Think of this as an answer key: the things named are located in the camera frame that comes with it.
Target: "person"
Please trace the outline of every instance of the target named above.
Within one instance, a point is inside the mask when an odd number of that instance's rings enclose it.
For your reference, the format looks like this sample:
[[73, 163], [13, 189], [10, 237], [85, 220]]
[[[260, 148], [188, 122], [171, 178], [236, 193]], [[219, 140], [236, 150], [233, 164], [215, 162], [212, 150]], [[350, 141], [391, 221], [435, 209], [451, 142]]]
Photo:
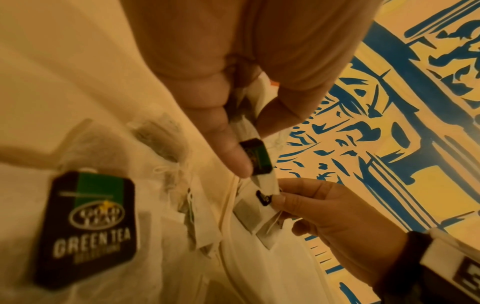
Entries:
[[[150, 70], [225, 166], [242, 178], [251, 176], [253, 166], [229, 126], [224, 105], [230, 92], [247, 87], [264, 71], [279, 90], [257, 118], [260, 136], [301, 123], [352, 59], [381, 3], [121, 0]], [[459, 268], [448, 257], [441, 260], [450, 270], [458, 269], [454, 278], [436, 274], [438, 263], [431, 264], [435, 250], [449, 246], [452, 251], [455, 240], [404, 233], [339, 184], [308, 179], [279, 183], [284, 193], [272, 204], [302, 218], [293, 232], [318, 235], [385, 303], [480, 301], [478, 262], [455, 249], [457, 258], [465, 256]]]
[[283, 218], [301, 218], [292, 232], [318, 236], [384, 303], [480, 302], [478, 251], [440, 231], [405, 233], [342, 184], [307, 178], [278, 182], [282, 193], [271, 204]]

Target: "mural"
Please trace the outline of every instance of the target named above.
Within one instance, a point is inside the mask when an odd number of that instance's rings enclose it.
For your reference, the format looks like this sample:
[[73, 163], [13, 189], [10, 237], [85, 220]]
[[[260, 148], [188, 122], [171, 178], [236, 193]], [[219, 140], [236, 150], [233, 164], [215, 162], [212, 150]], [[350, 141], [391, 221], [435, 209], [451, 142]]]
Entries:
[[[276, 169], [343, 183], [405, 231], [438, 227], [480, 248], [480, 0], [439, 1], [400, 32], [392, 16], [423, 3], [384, 1], [394, 9], [293, 128]], [[320, 240], [306, 241], [346, 303], [378, 301]]]

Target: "green tea tag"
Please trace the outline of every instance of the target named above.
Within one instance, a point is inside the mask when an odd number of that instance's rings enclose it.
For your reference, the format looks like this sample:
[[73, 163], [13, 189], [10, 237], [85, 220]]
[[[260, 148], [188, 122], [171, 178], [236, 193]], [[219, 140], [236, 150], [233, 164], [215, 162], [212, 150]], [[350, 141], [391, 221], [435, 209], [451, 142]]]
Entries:
[[51, 185], [34, 281], [62, 288], [131, 260], [137, 248], [132, 181], [67, 172]]

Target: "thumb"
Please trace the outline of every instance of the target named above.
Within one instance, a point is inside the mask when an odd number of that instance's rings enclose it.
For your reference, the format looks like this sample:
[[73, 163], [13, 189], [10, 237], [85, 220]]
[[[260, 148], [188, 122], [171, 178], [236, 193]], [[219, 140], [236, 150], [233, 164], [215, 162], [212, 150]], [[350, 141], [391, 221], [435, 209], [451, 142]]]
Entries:
[[317, 222], [319, 216], [328, 216], [323, 211], [327, 201], [282, 192], [274, 195], [271, 206], [278, 211], [285, 211], [307, 221]]

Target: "fingernail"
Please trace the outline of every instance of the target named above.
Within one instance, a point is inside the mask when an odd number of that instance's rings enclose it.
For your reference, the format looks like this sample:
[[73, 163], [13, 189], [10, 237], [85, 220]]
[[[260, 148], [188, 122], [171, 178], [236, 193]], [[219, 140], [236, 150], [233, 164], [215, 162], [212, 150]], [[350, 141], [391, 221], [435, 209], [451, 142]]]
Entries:
[[285, 204], [286, 197], [284, 195], [272, 195], [271, 206], [274, 209], [282, 209]]

